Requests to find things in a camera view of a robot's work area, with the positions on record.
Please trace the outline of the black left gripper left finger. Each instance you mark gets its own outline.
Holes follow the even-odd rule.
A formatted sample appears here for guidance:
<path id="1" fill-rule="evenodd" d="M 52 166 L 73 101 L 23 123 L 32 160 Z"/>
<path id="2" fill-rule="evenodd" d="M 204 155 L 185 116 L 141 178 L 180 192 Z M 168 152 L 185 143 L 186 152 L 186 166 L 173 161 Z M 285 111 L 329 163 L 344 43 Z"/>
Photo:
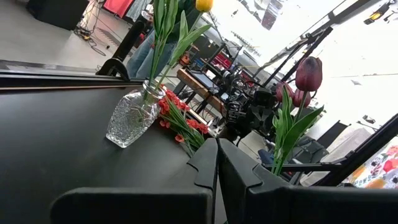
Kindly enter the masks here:
<path id="1" fill-rule="evenodd" d="M 215 221 L 218 144 L 207 139 L 165 186 L 82 187 L 59 196 L 52 223 L 197 223 Z"/>

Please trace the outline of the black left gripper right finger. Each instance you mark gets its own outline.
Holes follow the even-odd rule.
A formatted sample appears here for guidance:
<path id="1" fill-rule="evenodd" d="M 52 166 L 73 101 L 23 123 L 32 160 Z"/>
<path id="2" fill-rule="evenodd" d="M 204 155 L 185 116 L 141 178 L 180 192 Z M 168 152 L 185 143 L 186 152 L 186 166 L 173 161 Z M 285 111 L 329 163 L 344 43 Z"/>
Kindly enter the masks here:
<path id="1" fill-rule="evenodd" d="M 292 185 L 228 140 L 218 147 L 228 223 L 397 224 L 396 190 Z"/>

